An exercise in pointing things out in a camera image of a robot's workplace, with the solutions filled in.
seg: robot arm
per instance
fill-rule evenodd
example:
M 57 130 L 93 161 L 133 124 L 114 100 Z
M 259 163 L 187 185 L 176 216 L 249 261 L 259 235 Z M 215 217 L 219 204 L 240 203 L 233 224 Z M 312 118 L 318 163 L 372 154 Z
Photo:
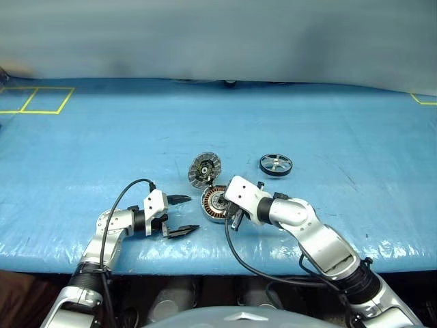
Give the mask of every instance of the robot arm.
M 257 225 L 272 224 L 288 231 L 323 278 L 346 296 L 356 318 L 366 328 L 420 325 L 411 309 L 373 273 L 349 243 L 320 222 L 306 201 L 275 193 L 235 176 L 225 191 L 227 216 L 238 229 L 244 211 Z
M 68 285 L 62 288 L 41 328 L 94 328 L 100 327 L 98 310 L 104 302 L 103 273 L 110 273 L 117 264 L 122 250 L 122 241 L 134 232 L 144 232 L 162 228 L 164 237 L 173 238 L 192 232 L 198 225 L 186 225 L 170 231 L 166 225 L 169 204 L 179 204 L 191 200 L 188 196 L 166 196 L 154 189 L 144 199 L 144 210 L 138 206 L 126 210 L 116 210 L 111 217 L 104 244 L 103 265 L 100 269 L 100 250 L 110 211 L 99 216 L 96 233 L 89 242 Z

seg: metal disc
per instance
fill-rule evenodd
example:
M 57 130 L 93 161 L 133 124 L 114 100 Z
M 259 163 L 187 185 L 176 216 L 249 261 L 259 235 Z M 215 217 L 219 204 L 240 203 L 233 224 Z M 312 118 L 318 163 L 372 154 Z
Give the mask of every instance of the metal disc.
M 286 176 L 293 168 L 293 162 L 280 154 L 267 154 L 259 160 L 259 168 L 269 176 Z
M 211 186 L 202 194 L 202 208 L 208 218 L 214 222 L 224 223 L 224 212 L 227 207 L 227 200 L 223 197 L 226 186 L 217 185 Z
M 212 185 L 221 172 L 220 158 L 213 152 L 204 152 L 197 156 L 188 171 L 188 181 L 196 188 Z

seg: gray wall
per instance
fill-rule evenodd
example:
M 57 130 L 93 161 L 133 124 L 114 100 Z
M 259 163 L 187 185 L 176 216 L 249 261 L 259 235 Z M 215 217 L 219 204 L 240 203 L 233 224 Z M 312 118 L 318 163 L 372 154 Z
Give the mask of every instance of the gray wall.
M 437 93 L 435 0 L 1 0 L 0 66 L 41 78 L 328 82 Z

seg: blue table surface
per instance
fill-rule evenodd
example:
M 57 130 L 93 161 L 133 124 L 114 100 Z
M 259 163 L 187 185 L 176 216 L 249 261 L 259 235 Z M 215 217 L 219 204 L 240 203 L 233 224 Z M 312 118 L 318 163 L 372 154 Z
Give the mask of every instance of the blue table surface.
M 99 214 L 131 180 L 150 178 L 167 194 L 193 197 L 171 207 L 170 228 L 201 227 L 177 240 L 127 238 L 116 273 L 247 274 L 188 183 L 189 165 L 205 151 L 221 158 L 218 183 L 237 174 L 307 200 L 378 272 L 437 269 L 437 110 L 409 94 L 153 79 L 10 85 L 76 89 L 59 115 L 0 114 L 0 269 L 73 272 Z M 28 109 L 57 108 L 63 97 L 40 90 Z M 20 101 L 4 92 L 0 111 Z M 267 177 L 257 165 L 268 153 L 290 157 L 292 172 Z M 141 204 L 146 193 L 134 187 L 120 208 Z M 258 269 L 302 273 L 286 232 L 245 220 L 232 238 Z

